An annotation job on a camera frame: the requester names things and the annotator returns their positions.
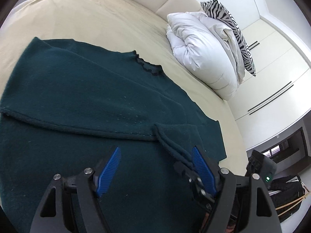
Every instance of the mattress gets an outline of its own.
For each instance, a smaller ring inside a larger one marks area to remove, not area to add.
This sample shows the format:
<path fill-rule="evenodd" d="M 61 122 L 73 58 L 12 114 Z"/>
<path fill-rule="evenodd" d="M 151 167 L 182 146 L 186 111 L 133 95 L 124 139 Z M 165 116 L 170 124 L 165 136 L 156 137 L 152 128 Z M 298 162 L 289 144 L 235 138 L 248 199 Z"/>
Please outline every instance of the mattress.
<path fill-rule="evenodd" d="M 132 0 L 28 0 L 16 6 L 0 29 L 0 95 L 24 49 L 33 39 L 74 39 L 119 52 L 136 50 L 162 65 L 210 118 L 218 120 L 227 158 L 221 167 L 244 175 L 247 155 L 227 102 L 174 58 L 167 22 Z"/>

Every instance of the beige bed sheet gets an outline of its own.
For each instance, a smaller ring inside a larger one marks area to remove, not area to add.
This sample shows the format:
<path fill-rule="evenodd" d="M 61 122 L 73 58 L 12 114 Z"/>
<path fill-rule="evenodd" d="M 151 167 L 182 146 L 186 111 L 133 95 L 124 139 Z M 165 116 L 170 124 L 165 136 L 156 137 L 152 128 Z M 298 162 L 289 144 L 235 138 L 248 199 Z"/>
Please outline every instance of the beige bed sheet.
<path fill-rule="evenodd" d="M 119 52 L 136 50 L 144 60 L 162 65 L 208 117 L 219 120 L 228 156 L 220 166 L 243 175 L 248 160 L 228 104 L 174 58 L 166 25 L 131 0 L 28 0 L 14 8 L 0 30 L 0 95 L 33 37 L 73 38 Z"/>

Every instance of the green sweater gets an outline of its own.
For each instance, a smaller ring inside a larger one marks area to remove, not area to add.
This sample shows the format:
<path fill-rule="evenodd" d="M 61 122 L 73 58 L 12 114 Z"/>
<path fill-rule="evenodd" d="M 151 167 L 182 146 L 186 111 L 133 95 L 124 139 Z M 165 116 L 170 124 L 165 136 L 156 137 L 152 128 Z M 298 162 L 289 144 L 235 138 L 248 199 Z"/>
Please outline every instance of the green sweater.
<path fill-rule="evenodd" d="M 111 145 L 122 161 L 100 205 L 112 232 L 190 233 L 204 212 L 173 163 L 192 168 L 195 145 L 217 162 L 226 158 L 219 123 L 135 51 L 34 38 L 0 112 L 0 193 L 19 233 L 29 232 L 55 173 L 94 167 Z M 76 217 L 81 225 L 78 210 Z"/>

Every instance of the blue ribbed pad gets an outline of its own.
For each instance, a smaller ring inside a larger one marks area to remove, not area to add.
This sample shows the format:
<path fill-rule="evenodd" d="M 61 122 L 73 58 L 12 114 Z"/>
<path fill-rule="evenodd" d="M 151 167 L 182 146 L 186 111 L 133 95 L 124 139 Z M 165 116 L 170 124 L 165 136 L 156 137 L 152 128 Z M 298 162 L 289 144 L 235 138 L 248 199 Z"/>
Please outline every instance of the blue ribbed pad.
<path fill-rule="evenodd" d="M 202 158 L 197 147 L 194 147 L 192 149 L 191 156 L 195 169 L 202 180 L 205 191 L 215 197 L 215 195 L 217 194 L 217 190 L 214 175 L 212 174 L 206 162 Z"/>
<path fill-rule="evenodd" d="M 98 178 L 98 186 L 96 189 L 96 195 L 101 197 L 104 193 L 107 193 L 112 178 L 119 166 L 121 161 L 121 150 L 119 147 L 116 148 L 114 153 L 112 154 L 110 160 L 106 164 L 105 168 L 101 172 Z"/>

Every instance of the zebra print pillowcase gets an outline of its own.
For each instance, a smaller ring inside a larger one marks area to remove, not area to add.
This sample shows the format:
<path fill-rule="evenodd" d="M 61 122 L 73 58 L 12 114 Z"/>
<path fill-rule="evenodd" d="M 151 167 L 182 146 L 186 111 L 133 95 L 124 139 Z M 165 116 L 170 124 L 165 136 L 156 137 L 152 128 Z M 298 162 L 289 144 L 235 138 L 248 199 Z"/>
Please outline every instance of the zebra print pillowcase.
<path fill-rule="evenodd" d="M 256 76 L 254 61 L 252 59 L 251 53 L 249 52 L 248 45 L 242 35 L 238 24 L 236 23 L 230 12 L 217 0 L 201 2 L 201 7 L 208 17 L 218 19 L 224 22 L 233 30 L 234 36 L 237 39 L 238 46 L 242 53 L 244 67 L 250 74 Z"/>

